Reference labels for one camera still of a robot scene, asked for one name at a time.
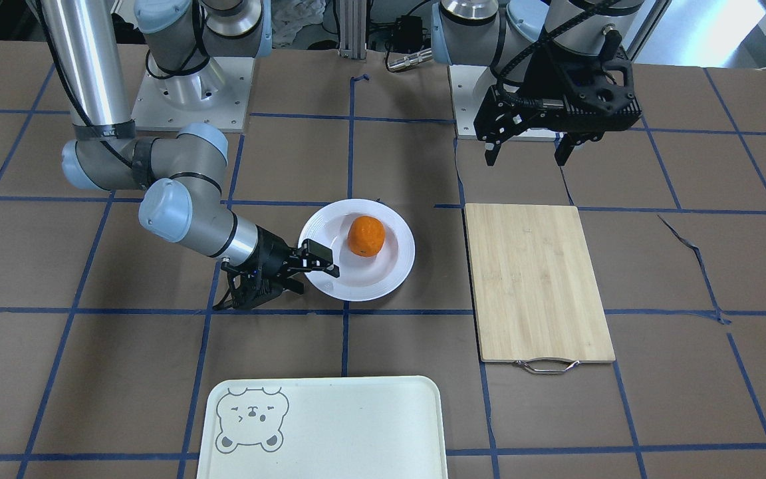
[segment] bear face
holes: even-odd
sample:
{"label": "bear face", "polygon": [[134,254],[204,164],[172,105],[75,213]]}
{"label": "bear face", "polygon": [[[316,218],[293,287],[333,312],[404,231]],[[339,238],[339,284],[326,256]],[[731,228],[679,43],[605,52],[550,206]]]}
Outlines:
{"label": "bear face", "polygon": [[238,446],[261,446],[274,452],[283,445],[283,418],[289,412],[289,398],[277,389],[244,389],[237,393],[228,389],[218,401],[217,414],[221,432],[215,446],[230,454]]}

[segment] orange fruit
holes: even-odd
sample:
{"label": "orange fruit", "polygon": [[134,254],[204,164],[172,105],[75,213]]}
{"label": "orange fruit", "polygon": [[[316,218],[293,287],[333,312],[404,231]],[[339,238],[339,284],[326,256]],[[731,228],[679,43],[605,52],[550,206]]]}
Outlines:
{"label": "orange fruit", "polygon": [[350,224],[347,232],[347,247],[355,255],[373,257],[383,249],[386,228],[380,220],[371,216],[359,216]]}

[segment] metal handle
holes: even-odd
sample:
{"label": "metal handle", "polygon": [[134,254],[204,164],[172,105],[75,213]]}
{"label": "metal handle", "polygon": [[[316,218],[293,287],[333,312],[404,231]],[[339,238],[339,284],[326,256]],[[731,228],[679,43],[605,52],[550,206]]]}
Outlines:
{"label": "metal handle", "polygon": [[537,369],[535,367],[532,367],[529,363],[529,361],[516,361],[516,366],[519,366],[526,370],[527,372],[531,374],[563,374],[566,371],[572,370],[574,367],[578,366],[578,364],[581,364],[581,361],[563,361],[563,360],[538,360],[538,361],[554,361],[559,362],[560,364],[565,364],[566,367],[563,369]]}

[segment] white mounting plate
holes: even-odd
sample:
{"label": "white mounting plate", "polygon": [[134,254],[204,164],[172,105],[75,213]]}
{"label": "white mounting plate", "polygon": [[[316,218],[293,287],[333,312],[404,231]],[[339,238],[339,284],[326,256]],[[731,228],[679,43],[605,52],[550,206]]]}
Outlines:
{"label": "white mounting plate", "polygon": [[[489,85],[495,81],[487,67],[471,65],[451,65],[449,67],[451,81],[451,100],[453,115],[457,120],[457,137],[466,140],[477,140],[475,136],[475,115],[481,106],[483,95]],[[544,128],[532,128],[519,136],[514,136],[512,142],[554,142],[557,135],[554,131]]]}
{"label": "white mounting plate", "polygon": [[134,99],[132,118],[138,130],[177,131],[191,122],[207,122],[224,133],[244,133],[247,101],[253,82],[252,58],[217,57],[231,87],[231,98],[205,110],[182,110],[164,99],[155,82],[158,80],[144,72],[138,96]]}

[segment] cutting board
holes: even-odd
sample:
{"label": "cutting board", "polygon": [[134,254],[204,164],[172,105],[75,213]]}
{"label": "cutting board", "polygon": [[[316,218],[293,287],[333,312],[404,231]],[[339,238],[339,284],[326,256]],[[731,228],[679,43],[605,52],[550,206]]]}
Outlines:
{"label": "cutting board", "polygon": [[578,209],[466,204],[481,358],[614,361]]}

